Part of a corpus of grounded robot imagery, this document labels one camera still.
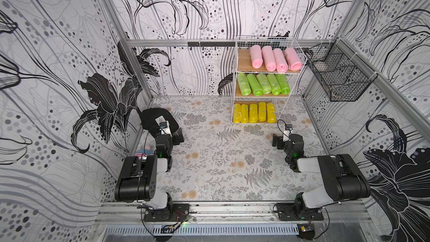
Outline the yellow roll front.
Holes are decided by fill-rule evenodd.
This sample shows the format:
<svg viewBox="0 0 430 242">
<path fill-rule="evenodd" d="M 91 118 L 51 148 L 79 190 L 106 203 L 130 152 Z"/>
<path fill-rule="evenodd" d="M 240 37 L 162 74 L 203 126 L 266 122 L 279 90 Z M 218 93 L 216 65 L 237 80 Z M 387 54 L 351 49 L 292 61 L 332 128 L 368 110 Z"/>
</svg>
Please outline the yellow roll front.
<svg viewBox="0 0 430 242">
<path fill-rule="evenodd" d="M 258 105 L 252 103 L 249 105 L 249 123 L 257 123 L 258 120 Z"/>
</svg>

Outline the yellow roll with label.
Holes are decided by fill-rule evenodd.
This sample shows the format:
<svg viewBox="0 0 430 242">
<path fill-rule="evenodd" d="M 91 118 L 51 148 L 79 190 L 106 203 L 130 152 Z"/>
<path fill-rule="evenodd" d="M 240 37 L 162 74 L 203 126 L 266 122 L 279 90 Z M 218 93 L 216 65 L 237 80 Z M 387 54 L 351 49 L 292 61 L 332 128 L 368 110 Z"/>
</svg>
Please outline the yellow roll with label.
<svg viewBox="0 0 430 242">
<path fill-rule="evenodd" d="M 241 112 L 241 104 L 234 104 L 233 108 L 233 122 L 241 123 L 242 120 L 242 112 Z"/>
</svg>

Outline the green roll dark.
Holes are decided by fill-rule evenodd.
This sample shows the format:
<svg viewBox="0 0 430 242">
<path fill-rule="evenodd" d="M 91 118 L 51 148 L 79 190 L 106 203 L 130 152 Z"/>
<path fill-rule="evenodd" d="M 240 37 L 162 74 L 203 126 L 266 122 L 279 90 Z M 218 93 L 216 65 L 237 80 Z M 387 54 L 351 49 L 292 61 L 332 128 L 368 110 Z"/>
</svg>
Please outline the green roll dark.
<svg viewBox="0 0 430 242">
<path fill-rule="evenodd" d="M 259 81 L 257 80 L 257 78 L 255 77 L 254 74 L 249 73 L 246 75 L 247 77 L 247 81 L 249 83 L 249 86 L 252 90 L 252 93 L 254 96 L 261 96 L 263 95 L 263 88 L 260 85 Z"/>
</svg>

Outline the green roll front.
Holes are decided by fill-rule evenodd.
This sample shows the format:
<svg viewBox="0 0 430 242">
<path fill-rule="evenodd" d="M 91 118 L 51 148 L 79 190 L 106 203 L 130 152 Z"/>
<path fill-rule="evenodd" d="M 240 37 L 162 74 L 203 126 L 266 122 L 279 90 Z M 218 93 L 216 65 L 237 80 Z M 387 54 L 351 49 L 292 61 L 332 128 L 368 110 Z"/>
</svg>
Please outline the green roll front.
<svg viewBox="0 0 430 242">
<path fill-rule="evenodd" d="M 267 80 L 271 86 L 272 94 L 273 95 L 279 95 L 281 93 L 281 87 L 276 79 L 275 74 L 267 74 Z"/>
</svg>

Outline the green roll sideways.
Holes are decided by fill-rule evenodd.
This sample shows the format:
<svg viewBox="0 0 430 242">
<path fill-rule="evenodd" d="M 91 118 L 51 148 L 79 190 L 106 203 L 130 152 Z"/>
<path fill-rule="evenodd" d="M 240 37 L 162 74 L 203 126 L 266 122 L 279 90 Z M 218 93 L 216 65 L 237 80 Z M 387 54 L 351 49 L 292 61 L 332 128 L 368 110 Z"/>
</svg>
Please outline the green roll sideways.
<svg viewBox="0 0 430 242">
<path fill-rule="evenodd" d="M 276 76 L 277 82 L 281 88 L 282 95 L 289 95 L 291 92 L 290 85 L 288 83 L 287 76 L 285 74 L 277 74 Z"/>
</svg>

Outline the pale green roll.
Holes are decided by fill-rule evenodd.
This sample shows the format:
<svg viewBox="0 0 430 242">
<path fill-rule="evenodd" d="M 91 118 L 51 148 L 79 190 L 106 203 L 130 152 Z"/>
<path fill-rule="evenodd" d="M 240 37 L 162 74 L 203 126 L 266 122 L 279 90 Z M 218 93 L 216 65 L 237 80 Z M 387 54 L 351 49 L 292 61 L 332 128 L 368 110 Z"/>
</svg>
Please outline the pale green roll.
<svg viewBox="0 0 430 242">
<path fill-rule="evenodd" d="M 257 74 L 256 78 L 257 78 L 260 86 L 263 89 L 263 94 L 264 95 L 270 94 L 272 92 L 272 89 L 271 89 L 271 86 L 267 80 L 266 74 L 263 74 L 263 73 Z"/>
</svg>

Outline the pink roll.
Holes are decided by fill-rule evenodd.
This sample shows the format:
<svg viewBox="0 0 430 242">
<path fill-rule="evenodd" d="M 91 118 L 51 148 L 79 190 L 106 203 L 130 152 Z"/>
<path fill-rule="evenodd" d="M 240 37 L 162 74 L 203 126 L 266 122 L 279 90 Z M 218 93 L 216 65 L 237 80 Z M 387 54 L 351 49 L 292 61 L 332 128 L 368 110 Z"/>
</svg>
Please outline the pink roll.
<svg viewBox="0 0 430 242">
<path fill-rule="evenodd" d="M 262 49 L 259 45 L 254 45 L 249 49 L 252 67 L 255 69 L 261 68 L 263 65 Z"/>
<path fill-rule="evenodd" d="M 273 50 L 273 55 L 276 63 L 276 71 L 278 73 L 286 73 L 288 71 L 288 63 L 284 57 L 283 51 L 276 48 Z"/>
<path fill-rule="evenodd" d="M 299 71 L 302 68 L 302 61 L 294 48 L 287 48 L 284 51 L 284 57 L 291 71 Z"/>
<path fill-rule="evenodd" d="M 262 58 L 268 72 L 274 72 L 277 69 L 277 64 L 271 46 L 264 46 L 262 48 Z"/>
</svg>

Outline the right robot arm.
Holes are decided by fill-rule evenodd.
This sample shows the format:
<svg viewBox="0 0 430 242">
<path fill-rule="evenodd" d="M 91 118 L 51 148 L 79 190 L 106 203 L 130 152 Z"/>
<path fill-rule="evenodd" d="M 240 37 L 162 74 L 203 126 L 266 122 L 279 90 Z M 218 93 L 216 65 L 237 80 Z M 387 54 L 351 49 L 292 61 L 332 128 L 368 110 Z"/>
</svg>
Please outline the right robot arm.
<svg viewBox="0 0 430 242">
<path fill-rule="evenodd" d="M 299 134 L 273 135 L 272 146 L 286 153 L 285 161 L 293 172 L 321 175 L 322 186 L 296 196 L 292 205 L 296 212 L 371 195 L 369 182 L 349 154 L 307 157 L 303 137 Z"/>
</svg>

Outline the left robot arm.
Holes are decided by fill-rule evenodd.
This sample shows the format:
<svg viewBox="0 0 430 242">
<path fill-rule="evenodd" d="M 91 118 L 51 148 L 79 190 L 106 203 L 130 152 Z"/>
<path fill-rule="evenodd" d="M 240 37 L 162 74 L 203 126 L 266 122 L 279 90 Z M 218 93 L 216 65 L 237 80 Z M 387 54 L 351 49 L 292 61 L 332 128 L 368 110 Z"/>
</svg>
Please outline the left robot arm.
<svg viewBox="0 0 430 242">
<path fill-rule="evenodd" d="M 171 147 L 167 154 L 148 149 L 125 158 L 114 197 L 118 202 L 140 203 L 150 210 L 166 210 L 171 206 L 170 194 L 157 188 L 157 175 L 171 170 Z"/>
</svg>

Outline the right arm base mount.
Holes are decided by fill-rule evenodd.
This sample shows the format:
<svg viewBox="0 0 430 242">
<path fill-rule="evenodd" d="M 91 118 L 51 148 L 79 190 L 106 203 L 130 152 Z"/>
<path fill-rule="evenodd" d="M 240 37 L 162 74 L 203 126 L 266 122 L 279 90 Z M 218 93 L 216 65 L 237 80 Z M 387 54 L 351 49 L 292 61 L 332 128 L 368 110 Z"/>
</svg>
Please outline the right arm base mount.
<svg viewBox="0 0 430 242">
<path fill-rule="evenodd" d="M 306 208 L 293 203 L 276 203 L 273 211 L 280 221 L 323 221 L 324 216 L 318 208 Z"/>
</svg>

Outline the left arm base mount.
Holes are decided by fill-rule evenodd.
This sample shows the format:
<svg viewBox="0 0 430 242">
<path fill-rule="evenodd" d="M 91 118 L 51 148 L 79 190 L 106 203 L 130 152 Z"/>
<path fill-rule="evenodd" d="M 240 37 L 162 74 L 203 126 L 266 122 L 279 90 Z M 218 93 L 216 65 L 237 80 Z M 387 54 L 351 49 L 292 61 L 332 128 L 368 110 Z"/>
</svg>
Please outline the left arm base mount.
<svg viewBox="0 0 430 242">
<path fill-rule="evenodd" d="M 188 203 L 168 204 L 164 209 L 145 212 L 143 221 L 146 223 L 179 223 L 187 219 L 189 210 L 190 204 Z"/>
</svg>

